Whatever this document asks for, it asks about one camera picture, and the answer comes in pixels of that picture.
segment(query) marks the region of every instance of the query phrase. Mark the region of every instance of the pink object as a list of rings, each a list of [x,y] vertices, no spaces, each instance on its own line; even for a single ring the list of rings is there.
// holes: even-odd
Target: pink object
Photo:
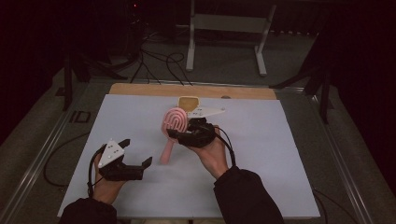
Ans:
[[[160,158],[162,164],[167,164],[169,162],[173,144],[177,142],[177,139],[169,137],[166,129],[177,130],[180,133],[184,133],[187,130],[188,122],[186,111],[179,107],[174,107],[166,112],[163,117],[163,126],[161,127],[161,130],[163,131],[163,134],[168,137],[168,142],[166,143],[166,146],[163,149],[163,154]]]

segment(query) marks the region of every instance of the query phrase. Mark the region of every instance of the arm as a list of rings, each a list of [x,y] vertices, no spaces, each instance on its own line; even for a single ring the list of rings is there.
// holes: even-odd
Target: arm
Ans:
[[[225,146],[218,139],[206,147],[189,147],[200,158],[215,182],[215,194],[220,211],[227,224],[284,223],[260,177],[233,166],[228,168]]]
[[[126,181],[107,181],[99,174],[98,163],[102,155],[95,158],[95,182],[92,198],[78,199],[64,209],[60,224],[95,223],[116,224],[117,211],[111,205],[116,201]]]
[[[227,224],[284,223],[260,177],[233,166],[215,182],[215,194]]]

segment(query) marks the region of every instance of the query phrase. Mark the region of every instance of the hand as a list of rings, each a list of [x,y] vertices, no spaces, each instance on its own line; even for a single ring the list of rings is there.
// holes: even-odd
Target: hand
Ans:
[[[102,154],[99,154],[95,157],[95,183],[94,191],[93,191],[93,198],[102,203],[113,204],[116,201],[117,196],[119,195],[120,189],[126,183],[126,181],[109,181],[104,179],[99,174],[98,164],[100,159],[102,158]]]
[[[215,126],[215,132],[220,135],[219,126]],[[206,170],[216,179],[219,179],[227,170],[225,146],[217,137],[205,147],[188,147],[194,151]]]

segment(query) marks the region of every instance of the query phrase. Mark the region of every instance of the white metal stand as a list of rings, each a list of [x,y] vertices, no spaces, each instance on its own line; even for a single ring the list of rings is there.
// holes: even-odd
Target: white metal stand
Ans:
[[[262,49],[268,36],[275,10],[276,6],[272,5],[267,18],[195,14],[195,0],[191,0],[190,44],[186,70],[192,71],[194,65],[195,29],[248,32],[262,34],[260,45],[254,48],[254,52],[256,54],[257,65],[259,66],[260,76],[265,77],[267,71],[262,57]]]

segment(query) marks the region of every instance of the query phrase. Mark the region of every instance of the gray floor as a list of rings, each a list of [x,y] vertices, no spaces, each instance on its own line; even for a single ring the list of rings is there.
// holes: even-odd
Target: gray floor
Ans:
[[[181,52],[187,55],[186,39],[176,42],[151,38],[144,49],[168,55]],[[264,48],[264,60],[268,77],[258,75],[253,54],[253,43],[249,41],[203,40],[197,43],[194,70],[186,73],[188,79],[196,83],[217,83],[227,85],[249,85],[265,87],[276,84],[297,74],[301,63],[312,46],[314,39],[306,36],[270,35]],[[172,81],[164,62],[145,55],[144,62],[149,71],[158,79]],[[120,71],[123,76],[131,77],[138,64]],[[171,70],[186,81],[181,70],[171,64]],[[88,123],[67,123],[70,113],[62,112],[63,98],[55,92],[63,85],[62,71],[54,78],[53,87],[41,97],[29,114],[21,121],[8,140],[0,148],[0,209],[9,223],[56,223],[59,206],[64,196],[64,188],[49,185],[41,174],[42,166],[35,167],[35,157],[49,154],[45,149],[60,146],[80,134],[89,132],[104,95],[111,84],[117,82],[98,74],[88,84],[75,83],[75,101],[71,110],[90,111],[92,118]],[[148,72],[139,72],[136,81],[146,82]],[[305,80],[293,84],[288,90],[278,91],[278,99],[284,106],[290,128],[299,149],[308,179],[313,189],[318,190],[346,209],[360,223],[396,223],[396,200],[379,173],[366,145],[350,116],[338,98],[336,88],[331,90],[331,108],[328,111],[329,125],[318,118],[315,98],[298,93]],[[64,127],[56,132],[56,127]],[[48,141],[55,136],[54,142]],[[78,162],[87,136],[80,137],[62,147],[48,166],[49,178],[66,184]],[[35,172],[24,175],[29,167]],[[30,188],[18,189],[25,179],[34,181]],[[321,218],[308,220],[287,220],[287,223],[317,224],[325,223],[324,211],[329,223],[355,223],[338,205],[318,194],[318,207]]]

